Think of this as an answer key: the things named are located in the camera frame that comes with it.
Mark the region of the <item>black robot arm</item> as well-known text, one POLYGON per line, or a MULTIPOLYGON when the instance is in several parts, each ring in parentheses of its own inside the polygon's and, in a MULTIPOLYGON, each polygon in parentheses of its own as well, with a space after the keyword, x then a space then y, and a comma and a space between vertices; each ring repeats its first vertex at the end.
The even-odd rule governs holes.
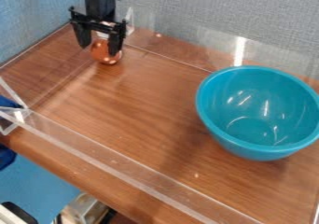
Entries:
POLYGON ((127 33, 127 19, 116 21, 116 2, 122 0, 84 0, 86 14, 75 7, 70 11, 70 23, 78 43, 84 49, 92 42, 92 31, 108 35, 108 54, 115 56, 122 51, 127 33))

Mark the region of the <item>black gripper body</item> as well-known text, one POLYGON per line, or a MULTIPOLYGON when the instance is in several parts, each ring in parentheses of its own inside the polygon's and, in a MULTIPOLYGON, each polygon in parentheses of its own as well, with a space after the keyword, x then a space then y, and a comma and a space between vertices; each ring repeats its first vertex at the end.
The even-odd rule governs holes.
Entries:
POLYGON ((70 11, 70 23, 72 25, 76 35, 83 35, 88 31, 98 31, 104 34, 127 34, 127 22, 122 21, 99 21, 94 20, 90 16, 80 13, 75 7, 68 8, 70 11))

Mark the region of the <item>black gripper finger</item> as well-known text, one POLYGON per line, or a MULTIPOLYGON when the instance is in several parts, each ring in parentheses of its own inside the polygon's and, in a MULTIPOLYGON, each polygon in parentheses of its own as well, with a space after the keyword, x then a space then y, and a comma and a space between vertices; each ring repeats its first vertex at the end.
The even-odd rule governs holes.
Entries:
POLYGON ((72 22, 74 32, 78 38, 80 47, 84 49, 91 44, 91 26, 84 23, 72 22))
POLYGON ((108 53, 115 56, 122 51, 122 44, 126 36, 126 31, 112 31, 108 36, 108 53))

